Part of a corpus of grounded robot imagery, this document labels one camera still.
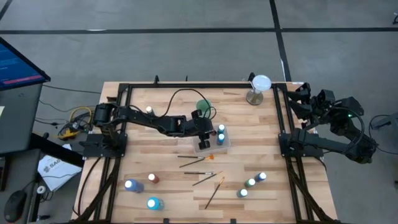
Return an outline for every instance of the computer mouse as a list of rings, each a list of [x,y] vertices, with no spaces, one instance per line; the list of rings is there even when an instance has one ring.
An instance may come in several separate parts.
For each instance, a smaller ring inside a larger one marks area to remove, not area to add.
[[[20,219],[24,211],[25,201],[26,193],[23,190],[17,190],[12,193],[4,207],[4,219],[9,223],[16,222]]]

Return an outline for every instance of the paintbrush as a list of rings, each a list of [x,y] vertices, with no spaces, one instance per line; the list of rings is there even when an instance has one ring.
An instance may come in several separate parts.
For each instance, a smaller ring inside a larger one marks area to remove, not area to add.
[[[206,158],[203,158],[203,159],[199,159],[199,160],[197,160],[197,161],[190,162],[190,163],[188,163],[188,164],[185,164],[185,165],[180,166],[180,168],[181,168],[181,167],[185,167],[185,166],[187,166],[187,165],[191,165],[191,164],[200,162],[200,161],[204,161],[205,159],[214,159],[214,156],[213,156],[213,155],[210,155],[210,156],[208,156],[208,157],[206,157]]]
[[[216,190],[214,191],[213,195],[211,196],[211,198],[210,198],[209,202],[207,202],[207,205],[206,205],[205,209],[207,209],[207,206],[209,206],[209,204],[210,204],[211,200],[213,199],[214,195],[216,194],[216,192],[217,192],[218,188],[219,188],[219,187],[220,187],[220,185],[223,183],[223,181],[224,181],[224,178],[225,178],[225,177],[221,178],[221,181],[220,181],[220,183],[218,184],[218,186],[217,186]]]
[[[211,176],[209,176],[209,177],[206,177],[206,178],[204,178],[203,180],[201,180],[201,181],[199,181],[199,182],[196,182],[196,183],[192,184],[192,186],[195,186],[195,185],[197,185],[197,184],[200,184],[200,183],[202,183],[203,181],[208,180],[208,179],[214,177],[214,176],[217,175],[217,174],[220,174],[221,172],[222,172],[222,171],[219,171],[219,172],[216,173],[216,174],[213,174],[213,175],[211,175]]]
[[[213,172],[184,172],[184,174],[204,174],[204,175],[213,175]]]
[[[203,156],[177,156],[179,158],[195,158],[195,159],[204,159]]]

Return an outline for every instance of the desk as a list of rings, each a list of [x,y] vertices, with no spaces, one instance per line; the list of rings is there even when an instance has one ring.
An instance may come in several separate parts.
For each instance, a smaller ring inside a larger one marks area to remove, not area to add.
[[[106,102],[107,96],[116,97],[118,86],[119,83],[106,82],[100,101]],[[287,86],[292,91],[299,85],[288,83]],[[177,88],[135,88],[132,91],[131,104],[142,109],[151,106],[156,114],[163,114],[176,90]],[[192,138],[170,138],[151,128],[127,124],[128,144],[126,155],[121,159],[111,221],[161,223],[163,218],[169,218],[171,223],[229,223],[230,219],[235,218],[238,223],[295,223],[286,163],[280,154],[277,140],[280,129],[272,90],[264,92],[264,101],[259,106],[251,106],[246,102],[248,88],[198,88],[197,90],[217,109],[213,125],[220,123],[226,125],[231,140],[228,152],[215,154],[215,159],[212,161],[207,160],[178,168],[192,161],[177,158],[179,154],[193,154]],[[201,97],[193,91],[177,93],[169,114],[185,114],[190,117],[190,113],[196,108],[196,102],[200,99]],[[284,108],[283,97],[280,103]],[[286,110],[282,111],[285,126],[289,127]],[[95,160],[96,158],[91,158],[85,162],[78,193]],[[326,214],[336,218],[324,167],[313,158],[303,158],[303,163],[310,193]],[[88,178],[83,192],[82,208],[86,208],[96,195],[102,170],[103,159]],[[183,174],[185,171],[221,170],[223,172],[220,175],[194,187],[192,184],[204,176]],[[243,188],[243,182],[259,172],[267,174],[266,181],[250,188],[246,198],[237,198],[236,192]],[[160,182],[158,184],[149,182],[147,180],[149,173],[158,175]],[[225,181],[205,210],[208,199],[222,177],[225,177]],[[126,179],[143,182],[145,191],[141,194],[125,191]],[[151,196],[163,199],[165,210],[148,210],[146,201]],[[298,193],[298,196],[302,200],[301,193]],[[105,195],[101,218],[105,217],[107,198]],[[305,217],[303,203],[300,203],[300,206]]]
[[[0,170],[0,173],[8,172],[8,177],[0,179],[0,185],[4,186],[4,192],[0,192],[1,213],[11,194],[36,178],[40,152],[79,167],[84,163],[79,153],[32,134],[41,90],[42,85],[38,84],[0,91],[0,106],[4,106],[0,116],[0,157],[6,158],[10,163],[9,171]],[[34,193],[34,189],[34,184],[25,189],[27,200],[21,217],[22,223],[36,221],[40,196]],[[35,212],[30,213],[28,220],[32,197],[35,197],[32,203],[32,210]]]

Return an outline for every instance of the green cup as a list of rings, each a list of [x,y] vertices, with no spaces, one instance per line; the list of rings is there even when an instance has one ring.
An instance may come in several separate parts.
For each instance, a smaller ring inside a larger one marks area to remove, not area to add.
[[[201,110],[201,117],[206,117],[208,118],[210,115],[210,110],[209,105],[211,106],[210,101],[208,100],[199,100],[197,103],[197,110]]]

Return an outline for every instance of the brush handle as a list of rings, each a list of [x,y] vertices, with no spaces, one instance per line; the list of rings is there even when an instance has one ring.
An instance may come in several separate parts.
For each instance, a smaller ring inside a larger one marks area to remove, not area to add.
[[[177,156],[179,158],[195,158],[195,159],[204,159],[202,156]]]
[[[199,160],[197,160],[197,161],[190,162],[190,163],[188,163],[188,164],[185,164],[185,165],[180,166],[180,168],[181,168],[181,167],[185,167],[185,166],[187,166],[187,165],[191,165],[191,164],[200,162],[200,161],[203,161],[203,160],[205,160],[205,159],[199,159]]]
[[[205,175],[213,175],[212,172],[184,172],[184,174],[205,174]]]
[[[198,184],[202,183],[203,181],[208,180],[208,179],[214,177],[215,175],[217,175],[217,174],[213,174],[213,175],[211,175],[211,176],[209,176],[209,177],[206,177],[206,178],[204,178],[203,180],[201,180],[201,181],[199,181],[199,182],[197,182],[197,183],[195,183],[195,184],[192,184],[192,186],[198,185]]]
[[[216,190],[214,191],[213,195],[211,196],[209,202],[207,202],[207,205],[206,205],[205,209],[207,209],[207,206],[209,206],[211,200],[213,199],[213,197],[214,197],[214,195],[216,194],[216,192],[217,192],[218,188],[220,187],[220,185],[221,185],[221,183],[218,184],[218,186],[217,186]]]

